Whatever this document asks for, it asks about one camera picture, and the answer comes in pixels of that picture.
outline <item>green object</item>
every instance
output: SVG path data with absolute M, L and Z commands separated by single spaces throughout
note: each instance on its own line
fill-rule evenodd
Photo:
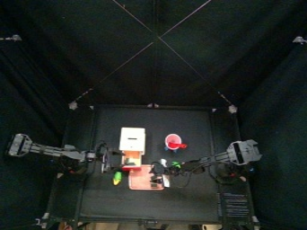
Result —
M 182 164 L 179 162 L 171 162 L 171 165 L 178 167 L 178 168 L 182 168 Z
M 113 177 L 113 184 L 118 185 L 122 181 L 122 172 L 117 172 L 114 177 Z

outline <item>floor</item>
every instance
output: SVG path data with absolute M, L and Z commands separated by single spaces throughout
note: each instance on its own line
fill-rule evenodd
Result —
M 222 225 L 207 225 L 207 230 L 219 230 Z M 145 230 L 137 224 L 115 224 L 115 223 L 93 223 L 87 226 L 87 230 Z M 169 230 L 189 230 L 187 225 L 173 225 Z

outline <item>black backdrop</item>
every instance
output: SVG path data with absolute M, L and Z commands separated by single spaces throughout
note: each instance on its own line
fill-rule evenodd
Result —
M 60 145 L 67 104 L 93 87 L 79 103 L 227 106 L 221 91 L 239 106 L 243 137 L 265 151 L 257 214 L 278 229 L 307 226 L 307 50 L 293 43 L 306 34 L 306 1 L 6 0 L 0 6 L 2 37 L 23 38 L 0 41 L 2 149 L 18 132 Z M 4 225 L 42 215 L 52 172 L 36 161 L 2 158 Z

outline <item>black curtain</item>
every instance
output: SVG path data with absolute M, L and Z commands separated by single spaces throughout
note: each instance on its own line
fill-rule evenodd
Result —
M 16 34 L 2 19 L 2 36 Z M 40 155 L 6 156 L 14 134 L 60 146 L 68 105 L 31 58 L 23 41 L 0 40 L 0 228 L 28 226 L 42 217 L 52 187 L 54 170 Z
M 307 46 L 298 44 L 242 106 L 242 135 L 259 142 L 254 205 L 273 229 L 306 229 Z

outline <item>yellow object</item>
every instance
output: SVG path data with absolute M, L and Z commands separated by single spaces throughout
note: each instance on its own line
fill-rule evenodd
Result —
M 117 172 L 114 177 L 113 177 L 113 184 L 118 185 L 122 181 L 122 172 Z

